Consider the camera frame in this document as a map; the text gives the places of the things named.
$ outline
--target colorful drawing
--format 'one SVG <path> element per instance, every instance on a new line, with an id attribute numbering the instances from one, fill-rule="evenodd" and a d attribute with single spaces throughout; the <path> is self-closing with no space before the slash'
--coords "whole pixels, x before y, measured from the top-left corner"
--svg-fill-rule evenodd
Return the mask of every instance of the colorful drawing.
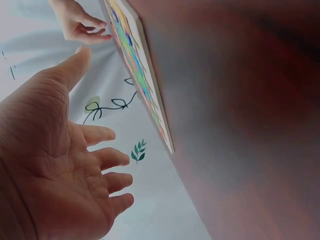
<path id="1" fill-rule="evenodd" d="M 125 0 L 105 0 L 105 2 L 116 34 L 115 39 L 121 47 L 124 60 L 165 143 L 173 153 L 173 145 L 165 121 L 158 85 L 147 52 L 148 46 L 143 44 L 144 33 L 139 17 Z"/>

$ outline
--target human hand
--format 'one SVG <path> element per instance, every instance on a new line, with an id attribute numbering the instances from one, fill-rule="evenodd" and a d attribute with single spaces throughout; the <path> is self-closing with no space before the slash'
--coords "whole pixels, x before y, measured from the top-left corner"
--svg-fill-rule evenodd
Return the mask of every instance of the human hand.
<path id="1" fill-rule="evenodd" d="M 111 39 L 111 35 L 102 35 L 107 23 L 90 16 L 75 0 L 49 0 L 49 3 L 62 25 L 66 40 L 98 44 Z"/>
<path id="2" fill-rule="evenodd" d="M 109 197 L 132 184 L 130 174 L 101 172 L 128 165 L 129 157 L 113 148 L 87 150 L 113 140 L 115 133 L 68 121 L 69 91 L 90 61 L 90 49 L 85 47 L 37 73 L 0 103 L 0 161 L 40 240 L 99 239 L 134 203 L 128 193 Z"/>

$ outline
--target brown surface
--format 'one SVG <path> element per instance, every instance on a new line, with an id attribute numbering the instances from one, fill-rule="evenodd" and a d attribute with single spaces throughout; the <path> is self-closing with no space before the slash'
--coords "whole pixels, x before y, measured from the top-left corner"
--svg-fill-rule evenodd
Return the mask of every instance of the brown surface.
<path id="1" fill-rule="evenodd" d="M 320 2 L 129 2 L 212 239 L 319 240 Z"/>

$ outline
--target leaf print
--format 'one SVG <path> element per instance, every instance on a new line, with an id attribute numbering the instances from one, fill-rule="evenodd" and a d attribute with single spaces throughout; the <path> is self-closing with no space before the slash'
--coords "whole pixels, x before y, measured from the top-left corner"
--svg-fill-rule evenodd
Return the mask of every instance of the leaf print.
<path id="1" fill-rule="evenodd" d="M 97 106 L 99 106 L 100 104 L 100 97 L 99 96 L 95 96 L 93 98 L 91 98 L 88 103 L 85 105 L 84 108 L 84 113 L 85 114 L 90 114 L 92 111 L 94 111 Z"/>
<path id="2" fill-rule="evenodd" d="M 146 147 L 143 148 L 143 146 L 145 146 L 146 144 L 147 142 L 145 142 L 145 140 L 143 139 L 142 141 L 139 141 L 138 144 L 134 145 L 134 151 L 133 150 L 131 151 L 131 157 L 134 160 L 136 160 L 136 164 L 138 164 L 138 161 L 145 159 L 145 156 L 146 156 L 145 151 L 147 148 Z"/>
<path id="3" fill-rule="evenodd" d="M 133 151 L 131 151 L 131 157 L 132 157 L 134 160 L 137 160 L 137 157 L 136 157 L 136 155 L 134 154 Z"/>
<path id="4" fill-rule="evenodd" d="M 134 151 L 135 151 L 135 154 L 138 155 L 139 151 L 138 151 L 137 145 L 134 145 Z"/>
<path id="5" fill-rule="evenodd" d="M 141 161 L 141 160 L 143 160 L 144 158 L 145 158 L 145 153 L 144 154 L 142 154 L 140 157 L 139 157 L 139 160 L 138 161 Z"/>

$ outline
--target child's hand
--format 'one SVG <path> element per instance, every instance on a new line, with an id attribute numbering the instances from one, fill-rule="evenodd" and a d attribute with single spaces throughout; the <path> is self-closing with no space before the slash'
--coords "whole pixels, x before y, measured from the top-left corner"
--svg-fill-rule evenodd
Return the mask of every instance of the child's hand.
<path id="1" fill-rule="evenodd" d="M 90 16 L 75 0 L 49 0 L 54 13 L 62 25 L 66 40 L 77 40 L 85 44 L 108 41 L 111 35 L 102 35 L 106 22 Z"/>

